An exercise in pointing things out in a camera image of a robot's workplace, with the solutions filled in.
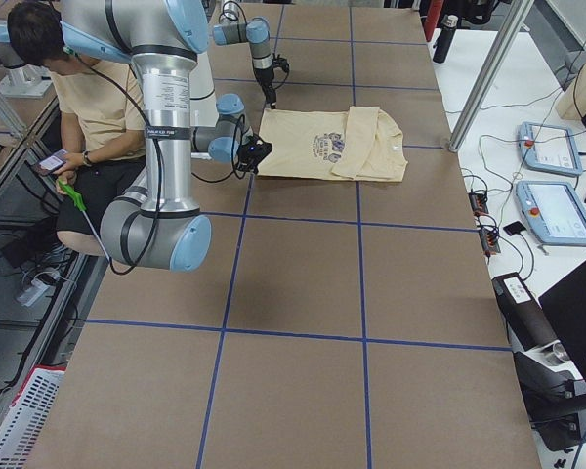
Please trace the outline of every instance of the cloth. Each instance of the cloth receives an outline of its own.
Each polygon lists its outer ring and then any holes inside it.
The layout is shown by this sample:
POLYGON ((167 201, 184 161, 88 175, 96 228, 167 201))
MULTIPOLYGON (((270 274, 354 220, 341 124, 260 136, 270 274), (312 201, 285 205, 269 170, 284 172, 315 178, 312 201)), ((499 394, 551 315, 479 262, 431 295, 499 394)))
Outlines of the cloth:
MULTIPOLYGON (((93 69, 117 82, 143 107, 139 83, 127 64, 99 61, 93 69)), ((50 76, 61 112, 78 116, 88 151, 99 149, 126 130, 144 129, 143 119, 126 96, 93 71, 69 76, 51 73, 50 76)), ((145 154, 146 149, 142 148, 116 159, 138 158, 145 154)))
MULTIPOLYGON (((124 193, 146 167, 146 159, 131 158, 98 163, 78 169, 74 188, 82 194, 91 223, 100 231, 102 217, 113 200, 124 193)), ((89 224, 71 198, 65 197, 59 207, 57 231, 79 232, 92 235, 89 224)))
POLYGON ((273 144, 258 166, 261 176, 336 181, 403 179, 403 134, 379 107, 348 112, 266 109, 261 137, 273 144))

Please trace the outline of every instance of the man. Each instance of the man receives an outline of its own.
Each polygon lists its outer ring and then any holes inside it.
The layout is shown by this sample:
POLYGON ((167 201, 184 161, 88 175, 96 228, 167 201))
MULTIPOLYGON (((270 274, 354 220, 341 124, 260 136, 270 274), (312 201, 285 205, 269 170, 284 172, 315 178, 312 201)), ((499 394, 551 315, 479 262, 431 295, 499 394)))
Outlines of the man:
MULTIPOLYGON (((83 196, 98 231, 106 208, 128 188, 145 166, 144 122, 125 94, 98 76, 108 76, 142 106, 139 84, 126 64, 115 64, 63 50, 59 12, 39 2, 17 4, 7 26, 11 45, 29 64, 51 71, 61 110, 61 139, 68 151, 54 174, 83 196)), ((57 184, 57 191, 64 195, 57 184)), ((66 197, 57 235, 67 247, 102 256, 82 213, 66 197)))

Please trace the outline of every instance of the white desk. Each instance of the white desk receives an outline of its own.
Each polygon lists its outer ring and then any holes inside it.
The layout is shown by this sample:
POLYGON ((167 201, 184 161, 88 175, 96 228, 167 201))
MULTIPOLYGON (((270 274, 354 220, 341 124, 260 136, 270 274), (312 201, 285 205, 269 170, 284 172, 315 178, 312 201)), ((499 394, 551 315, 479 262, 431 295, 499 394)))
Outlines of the white desk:
MULTIPOLYGON (((443 104, 447 110, 449 126, 453 128, 458 120, 459 111, 463 108, 473 84, 478 76, 484 59, 495 38, 490 31, 457 31, 444 64, 435 64, 435 73, 442 92, 443 104)), ((533 40, 527 33, 520 33, 502 64, 497 77, 481 107, 527 104, 538 98, 545 97, 554 90, 560 90, 558 81, 540 55, 533 40)), ((518 126, 524 121, 543 122, 564 125, 573 129, 573 133, 581 132, 584 126, 579 121, 561 120, 552 109, 554 101, 559 99, 562 91, 552 94, 528 107, 502 107, 481 110, 471 127, 458 156, 461 167, 483 178, 488 188, 507 190, 509 184, 484 169, 482 157, 478 151, 481 135, 492 135, 504 140, 514 141, 517 138, 518 126)), ((579 151, 586 151, 586 133, 575 137, 579 151)), ((513 173, 521 166, 521 156, 516 143, 504 143, 490 138, 481 140, 482 153, 489 169, 512 180, 513 173)), ((582 157, 582 165, 586 169, 586 156, 582 157)), ((523 179, 543 181, 569 181, 574 185, 574 178, 566 178, 543 172, 521 168, 523 179)), ((473 178, 466 178, 467 189, 472 186, 473 178)), ((480 181, 473 180, 474 189, 483 189, 480 181)), ((586 196, 586 173, 580 177, 577 193, 581 199, 586 196)), ((500 227, 521 219, 521 213, 514 191, 507 200, 508 192, 491 192, 488 197, 488 208, 500 227)), ((522 277, 530 269, 529 251, 519 236, 509 237, 523 254, 525 266, 522 277)), ((560 278, 586 260, 586 247, 546 246, 547 254, 538 248, 539 242, 531 233, 523 234, 534 253, 535 267, 531 277, 526 281, 534 296, 538 297, 547 291, 560 278)), ((500 241, 501 254, 490 259, 488 270, 491 278, 516 271, 521 265, 519 254, 504 241, 500 241)), ((551 468, 558 459, 566 459, 570 467, 574 453, 550 452, 534 432, 541 464, 543 468, 551 468)), ((577 469, 586 469, 586 445, 582 449, 577 469)))

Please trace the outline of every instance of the black shorts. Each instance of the black shorts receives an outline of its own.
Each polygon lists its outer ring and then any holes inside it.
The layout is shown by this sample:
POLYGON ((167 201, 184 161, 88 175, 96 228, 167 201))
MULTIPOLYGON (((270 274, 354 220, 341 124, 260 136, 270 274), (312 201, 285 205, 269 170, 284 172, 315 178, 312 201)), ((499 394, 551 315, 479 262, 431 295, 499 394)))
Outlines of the black shorts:
MULTIPOLYGON (((87 215, 97 232, 100 232, 100 223, 106 208, 133 184, 144 167, 146 167, 145 157, 106 161, 90 168, 86 166, 78 168, 74 188, 82 194, 87 215)), ((85 217, 67 196, 59 208, 57 231, 92 234, 85 217)))

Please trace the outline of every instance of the knee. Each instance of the knee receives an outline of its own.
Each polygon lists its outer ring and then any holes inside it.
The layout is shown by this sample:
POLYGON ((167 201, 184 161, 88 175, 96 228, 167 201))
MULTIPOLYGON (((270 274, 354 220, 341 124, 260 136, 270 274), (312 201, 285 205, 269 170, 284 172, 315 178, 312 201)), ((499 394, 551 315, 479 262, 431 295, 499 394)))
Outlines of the knee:
POLYGON ((90 256, 103 256, 104 253, 96 239, 90 234, 79 232, 57 232, 59 241, 69 249, 90 256))

